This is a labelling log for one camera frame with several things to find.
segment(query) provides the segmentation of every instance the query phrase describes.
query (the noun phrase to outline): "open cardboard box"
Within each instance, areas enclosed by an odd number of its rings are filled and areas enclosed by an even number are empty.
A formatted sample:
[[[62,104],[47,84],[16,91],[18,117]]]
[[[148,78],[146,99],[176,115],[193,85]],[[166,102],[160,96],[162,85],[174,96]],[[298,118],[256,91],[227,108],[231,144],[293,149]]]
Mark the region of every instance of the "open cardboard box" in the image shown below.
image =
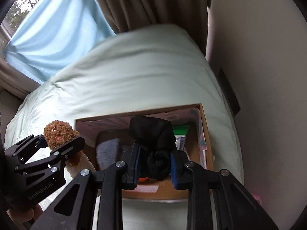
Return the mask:
[[[119,138],[123,144],[132,145],[128,135],[130,119],[134,116],[159,117],[171,121],[172,125],[189,124],[185,149],[189,158],[208,170],[213,170],[212,152],[208,128],[202,104],[190,104],[145,111],[120,113],[76,120],[75,129],[85,139],[84,153],[96,170],[96,146],[101,142]],[[123,198],[179,201],[188,199],[187,190],[175,190],[170,178],[162,181],[150,179],[139,183],[135,190],[123,190]]]

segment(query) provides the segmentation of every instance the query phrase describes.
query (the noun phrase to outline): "wall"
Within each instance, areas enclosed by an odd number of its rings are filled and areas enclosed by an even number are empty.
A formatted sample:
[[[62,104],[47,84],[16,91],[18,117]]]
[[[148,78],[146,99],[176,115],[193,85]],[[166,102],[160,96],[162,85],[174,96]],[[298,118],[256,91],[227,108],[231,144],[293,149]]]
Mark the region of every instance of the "wall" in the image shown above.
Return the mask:
[[[207,56],[242,110],[245,186],[281,230],[307,203],[307,23],[292,0],[212,0]]]
[[[19,106],[22,103],[22,100],[14,97],[6,90],[0,89],[0,111],[1,111],[1,139],[4,143],[5,132],[7,130],[8,123],[13,119],[18,111]]]

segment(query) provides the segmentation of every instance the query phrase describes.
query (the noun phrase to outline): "light blue curtain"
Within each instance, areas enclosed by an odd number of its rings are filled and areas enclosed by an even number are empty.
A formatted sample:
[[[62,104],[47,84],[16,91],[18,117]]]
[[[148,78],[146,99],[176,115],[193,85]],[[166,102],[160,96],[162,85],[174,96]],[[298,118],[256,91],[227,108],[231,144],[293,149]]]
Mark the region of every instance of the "light blue curtain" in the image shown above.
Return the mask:
[[[11,66],[42,84],[112,35],[96,0],[41,0],[3,54]]]

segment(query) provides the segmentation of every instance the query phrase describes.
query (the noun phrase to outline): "toothpaste tube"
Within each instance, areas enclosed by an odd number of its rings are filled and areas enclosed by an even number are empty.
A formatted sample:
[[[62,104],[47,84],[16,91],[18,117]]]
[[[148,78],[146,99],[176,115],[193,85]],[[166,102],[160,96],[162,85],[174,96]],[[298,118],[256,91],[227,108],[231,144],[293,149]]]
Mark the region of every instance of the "toothpaste tube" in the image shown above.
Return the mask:
[[[188,125],[176,125],[173,126],[174,135],[176,137],[176,148],[177,150],[184,150],[185,147],[185,138],[188,133]]]

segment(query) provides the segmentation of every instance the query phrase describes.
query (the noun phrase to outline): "curtain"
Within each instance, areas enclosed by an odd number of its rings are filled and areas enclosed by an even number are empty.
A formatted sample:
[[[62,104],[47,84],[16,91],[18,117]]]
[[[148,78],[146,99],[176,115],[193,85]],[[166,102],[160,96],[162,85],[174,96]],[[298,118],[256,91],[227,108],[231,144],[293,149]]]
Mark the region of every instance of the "curtain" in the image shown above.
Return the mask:
[[[211,0],[97,0],[115,33],[149,24],[173,23],[184,28],[205,54],[207,6]]]
[[[0,58],[0,86],[16,97],[24,99],[40,85]]]
[[[42,84],[112,35],[96,0],[41,0],[3,55],[12,67]]]

